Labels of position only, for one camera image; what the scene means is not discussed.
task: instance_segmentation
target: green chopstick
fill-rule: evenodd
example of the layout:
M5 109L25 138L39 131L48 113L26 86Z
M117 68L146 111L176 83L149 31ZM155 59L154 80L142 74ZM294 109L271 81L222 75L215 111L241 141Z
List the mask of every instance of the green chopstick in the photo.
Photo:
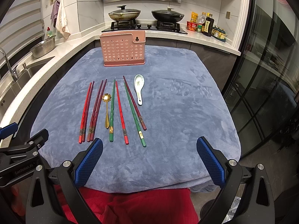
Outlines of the green chopstick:
M114 94L115 94L115 79L113 82L113 92L112 92L111 112L110 112L110 129L109 129L109 141L110 142L113 142Z
M143 138L143 134L142 134L141 128L139 126L137 116L135 114L134 107L133 107L133 104L132 104L132 101L131 101L131 98L130 98L130 95L129 95L126 84L125 84L125 89L126 89L126 92L127 92L128 100L129 100L129 103L130 103L130 107L131 107L131 110L132 110L132 114L133 114L133 117L134 117L134 121L135 121L137 130L138 130L138 133L139 133L139 136L140 136L141 143L142 143L143 147L146 147L147 145L146 145L145 140Z

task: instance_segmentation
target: faucet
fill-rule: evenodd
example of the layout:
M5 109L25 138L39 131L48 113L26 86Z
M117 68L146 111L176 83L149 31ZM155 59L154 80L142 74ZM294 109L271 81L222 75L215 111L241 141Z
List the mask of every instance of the faucet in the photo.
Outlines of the faucet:
M7 67L8 67L9 72L10 72L12 78L13 78L13 81L14 81L14 82L17 82L17 80L18 80L19 77L18 77L18 74L17 74L16 67L15 67L14 69L11 68L10 63L9 63L9 61L8 61L8 58L7 58L7 56L6 56L6 53L5 53L5 51L4 51L2 48L0 48L0 52L1 52L1 53L4 55L4 57L5 57L5 61L6 61Z

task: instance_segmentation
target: dark red chopstick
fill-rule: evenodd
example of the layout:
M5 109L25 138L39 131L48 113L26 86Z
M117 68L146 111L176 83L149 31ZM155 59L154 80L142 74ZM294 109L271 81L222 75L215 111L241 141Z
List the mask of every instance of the dark red chopstick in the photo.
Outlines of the dark red chopstick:
M79 135L79 143L80 144L82 143L82 133L83 133L83 126L84 126L85 111L86 111L86 106L87 106L88 96L89 96L89 91L90 91L91 86L92 86L92 83L89 84L86 99L85 99L85 103L84 103L83 113L82 113L81 126L80 126L80 135Z
M99 100L99 96L100 96L100 93L101 93L101 89L102 89L102 85L103 85L103 82L104 80L102 80L101 82L101 86L99 88L99 91L98 91L98 94L97 94L97 98L95 100L95 105L94 105L94 109L92 111L92 118L90 120L90 124L89 124L89 130L88 130L88 135L87 135L87 142L90 142L90 135L92 133L92 125L93 125L93 120L95 118L95 112L97 110L97 106L98 106L98 100Z
M101 102L102 102L102 97L103 97L103 94L104 94L104 90L105 90L105 87L106 87L106 83L107 83L107 79L105 80L105 83L104 83L101 95L99 97L100 100L98 101L97 111L95 113L95 118L94 118L94 122L93 122L93 125L92 125L92 132L90 134L90 140L91 141L93 141L94 137L95 137L95 128L96 128L97 121L98 121L98 115L99 115L100 106L101 106Z
M92 90L93 90L94 84L95 84L95 82L93 81L92 87L90 89L89 96L88 96L87 106L86 106L86 109L85 109L84 124L83 124L83 133L82 133L82 142L85 142L88 111L89 111L89 105L90 105L90 100L91 100L91 97L92 97Z
M122 126L123 132L124 132L125 143L126 143L126 145L129 145L129 139L128 139L128 136L127 136L127 130L126 130L126 126L125 126L125 120L124 120L124 116L123 116L123 111L121 109L121 100L120 100L120 97L119 97L117 81L115 82L115 85L116 85L116 92L117 92L119 114L121 116L121 126Z
M125 79L125 76L123 76L123 77L124 77L124 80L125 80L125 84L126 84L126 86L127 86L127 89L128 89L128 91L129 91L129 95L130 95L130 97L131 97L131 99L132 99L132 103L133 103L134 108L135 108L135 110L136 110L137 116L138 116L138 118L139 118L139 120L140 120L140 123L141 123L141 125L142 125L142 128L143 128L143 130L147 130L147 128L146 128L146 126L145 126L145 123L144 123L144 121L143 121L143 119L142 119L142 117L141 117L141 114L140 114L140 112L139 112L139 109L137 108L137 105L136 105L136 103L135 103L135 100L134 100L134 98L133 98L133 95L132 95L132 93L131 93L131 90L130 90L130 88L129 88L129 85L127 84L127 81L126 81L126 79Z

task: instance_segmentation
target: red fabric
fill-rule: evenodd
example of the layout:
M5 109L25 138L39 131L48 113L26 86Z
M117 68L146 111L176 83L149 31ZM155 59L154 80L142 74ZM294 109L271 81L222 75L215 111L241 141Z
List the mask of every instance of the red fabric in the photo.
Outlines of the red fabric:
M81 187L80 193L103 224L197 224L189 189L109 194ZM76 222L60 188L56 189L66 217Z

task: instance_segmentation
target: gas stove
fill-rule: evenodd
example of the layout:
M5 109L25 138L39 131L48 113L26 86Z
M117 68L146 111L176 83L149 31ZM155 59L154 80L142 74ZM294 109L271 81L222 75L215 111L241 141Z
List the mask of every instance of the gas stove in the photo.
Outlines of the gas stove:
M179 34L188 34L186 31L180 28L180 24L165 23L157 21L157 24L137 24L135 19L130 21L112 22L111 27L103 30L102 32L116 31L116 30L131 30L131 29L142 29L142 30L159 30L167 31Z

